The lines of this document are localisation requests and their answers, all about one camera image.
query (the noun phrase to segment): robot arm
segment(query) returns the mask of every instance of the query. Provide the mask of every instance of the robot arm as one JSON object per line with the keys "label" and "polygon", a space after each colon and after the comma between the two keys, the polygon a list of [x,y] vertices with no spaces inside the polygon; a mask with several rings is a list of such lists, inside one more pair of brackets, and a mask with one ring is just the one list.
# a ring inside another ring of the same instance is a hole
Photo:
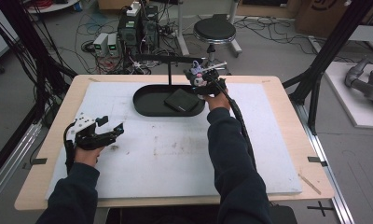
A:
{"label": "robot arm", "polygon": [[364,68],[368,63],[369,60],[364,58],[352,67],[347,73],[344,83],[347,87],[360,91],[367,99],[373,101],[373,71],[370,73],[369,82],[366,83],[358,79],[364,73]]}

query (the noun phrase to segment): dark sleeve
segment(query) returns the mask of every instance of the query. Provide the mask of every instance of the dark sleeve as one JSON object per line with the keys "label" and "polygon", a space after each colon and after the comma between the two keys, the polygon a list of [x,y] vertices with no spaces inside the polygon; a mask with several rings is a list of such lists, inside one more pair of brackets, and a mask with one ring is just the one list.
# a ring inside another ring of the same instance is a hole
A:
{"label": "dark sleeve", "polygon": [[91,166],[74,163],[70,175],[56,184],[48,199],[48,208],[36,223],[93,223],[99,174]]}
{"label": "dark sleeve", "polygon": [[218,223],[271,223],[266,186],[253,168],[241,124],[225,108],[207,119],[214,185],[221,195]]}

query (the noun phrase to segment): black cable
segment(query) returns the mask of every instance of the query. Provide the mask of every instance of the black cable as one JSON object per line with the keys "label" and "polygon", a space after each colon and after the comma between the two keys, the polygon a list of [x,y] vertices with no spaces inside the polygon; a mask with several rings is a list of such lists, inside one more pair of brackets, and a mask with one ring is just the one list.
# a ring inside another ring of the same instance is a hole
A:
{"label": "black cable", "polygon": [[250,137],[248,136],[247,128],[245,127],[244,119],[242,118],[242,112],[239,109],[239,106],[237,105],[236,101],[230,98],[226,90],[224,90],[221,85],[213,78],[210,77],[211,81],[215,84],[215,86],[222,92],[224,95],[227,97],[230,107],[232,108],[232,111],[236,117],[236,120],[239,121],[239,123],[242,126],[242,136],[244,137],[246,144],[247,144],[247,150],[248,154],[250,155],[251,158],[251,163],[253,164],[254,169],[256,170],[256,158],[254,156],[254,150],[253,150],[253,145],[251,144]]}

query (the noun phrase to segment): black oval tray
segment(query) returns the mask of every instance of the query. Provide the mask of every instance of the black oval tray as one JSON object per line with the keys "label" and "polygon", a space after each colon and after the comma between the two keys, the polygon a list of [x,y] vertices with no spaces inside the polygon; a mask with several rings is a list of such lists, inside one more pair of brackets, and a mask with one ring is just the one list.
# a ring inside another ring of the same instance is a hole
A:
{"label": "black oval tray", "polygon": [[165,105],[164,100],[178,89],[198,97],[188,85],[147,85],[133,95],[134,108],[139,114],[148,117],[193,117],[203,111],[203,100],[199,100],[191,111],[186,112],[176,111]]}

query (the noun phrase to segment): black metal pole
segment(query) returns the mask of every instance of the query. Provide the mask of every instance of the black metal pole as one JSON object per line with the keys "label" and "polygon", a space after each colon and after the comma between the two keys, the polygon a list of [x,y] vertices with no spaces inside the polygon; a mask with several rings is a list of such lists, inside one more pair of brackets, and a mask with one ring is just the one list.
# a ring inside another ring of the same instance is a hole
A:
{"label": "black metal pole", "polygon": [[299,105],[304,104],[312,91],[309,127],[314,134],[321,78],[372,6],[373,0],[353,0],[306,72],[283,83],[287,88],[299,82],[295,91],[289,95],[291,101]]}

